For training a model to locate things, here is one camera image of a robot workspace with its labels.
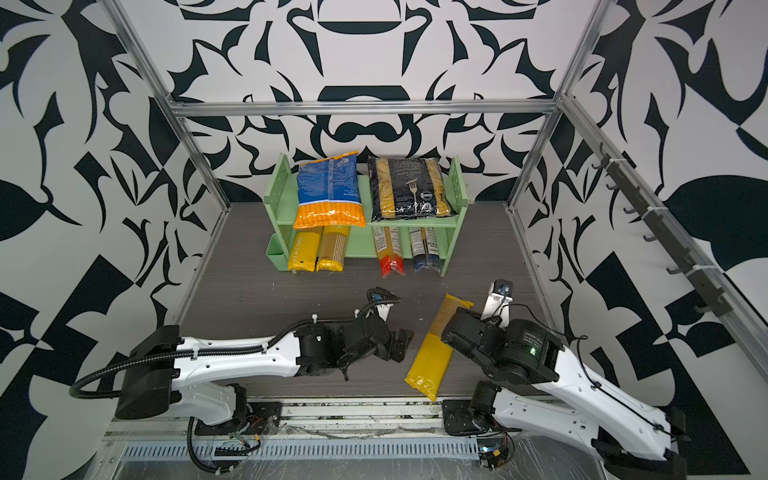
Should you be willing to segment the brown cardboard pasta box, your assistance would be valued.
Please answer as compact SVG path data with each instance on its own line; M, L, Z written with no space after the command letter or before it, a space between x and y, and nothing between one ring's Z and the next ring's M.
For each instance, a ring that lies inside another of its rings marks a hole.
M446 294L424 341L405 377L405 382L436 402L441 382L450 363L453 349L444 344L441 335L459 308L471 309L474 303Z

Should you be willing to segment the grey blue spaghetti pack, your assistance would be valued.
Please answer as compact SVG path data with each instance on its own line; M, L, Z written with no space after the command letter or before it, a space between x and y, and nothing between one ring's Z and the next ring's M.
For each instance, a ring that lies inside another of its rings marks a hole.
M414 271L434 270L440 272L442 263L434 229L432 227L412 227L409 229L409 239Z

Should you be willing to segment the red spaghetti pack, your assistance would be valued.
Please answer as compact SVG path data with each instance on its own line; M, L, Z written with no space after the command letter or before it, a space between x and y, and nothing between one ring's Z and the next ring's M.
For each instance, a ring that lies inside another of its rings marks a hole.
M387 277L396 273L405 274L399 229L396 227L374 227L374 246L381 274Z

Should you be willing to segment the yellow Pastatime spaghetti bag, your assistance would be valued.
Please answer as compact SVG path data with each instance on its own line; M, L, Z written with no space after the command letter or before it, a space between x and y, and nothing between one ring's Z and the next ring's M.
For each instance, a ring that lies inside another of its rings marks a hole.
M325 226L317 254L316 270L342 272L350 226Z

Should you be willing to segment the black penne pasta bag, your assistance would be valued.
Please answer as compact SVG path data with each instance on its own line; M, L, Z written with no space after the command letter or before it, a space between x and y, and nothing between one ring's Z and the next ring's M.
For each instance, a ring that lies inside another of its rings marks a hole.
M455 214L437 158L370 157L373 221L444 218Z

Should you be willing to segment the blue orange pasta bag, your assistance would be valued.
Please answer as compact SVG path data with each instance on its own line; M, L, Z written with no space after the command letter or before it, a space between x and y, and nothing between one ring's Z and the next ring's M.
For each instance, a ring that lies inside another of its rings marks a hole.
M353 151L299 167L295 230L366 226L358 184L357 157L358 151Z

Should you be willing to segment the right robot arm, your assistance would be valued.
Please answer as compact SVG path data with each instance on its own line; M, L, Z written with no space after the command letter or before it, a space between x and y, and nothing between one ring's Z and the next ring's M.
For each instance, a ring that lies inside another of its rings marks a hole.
M546 436L595 457L618 479L687 478L687 461L675 450L684 414L625 393L545 326L460 308L441 340L487 377L467 406L481 430Z

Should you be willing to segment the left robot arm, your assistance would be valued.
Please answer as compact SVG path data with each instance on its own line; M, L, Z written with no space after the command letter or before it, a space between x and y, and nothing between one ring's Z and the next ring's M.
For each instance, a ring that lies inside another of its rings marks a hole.
M391 328L369 311L341 321L312 318L274 336L235 340L182 337L176 326L158 328L120 362L76 380L75 399L114 399L116 418L193 417L223 431L243 427L249 377L346 374L370 356L401 362L413 333Z

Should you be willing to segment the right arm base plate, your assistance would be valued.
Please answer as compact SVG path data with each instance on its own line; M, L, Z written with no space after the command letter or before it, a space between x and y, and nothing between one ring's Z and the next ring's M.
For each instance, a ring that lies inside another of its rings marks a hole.
M443 428L450 436L481 436L519 433L521 429L504 427L493 418L495 408L488 399L449 399L441 402Z

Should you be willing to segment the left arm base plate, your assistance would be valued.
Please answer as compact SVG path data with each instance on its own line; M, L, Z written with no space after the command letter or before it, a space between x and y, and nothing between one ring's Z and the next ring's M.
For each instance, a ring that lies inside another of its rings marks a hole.
M249 402L243 414L217 426L197 421L194 434L197 436L262 435L276 431L280 426L283 404L279 401Z

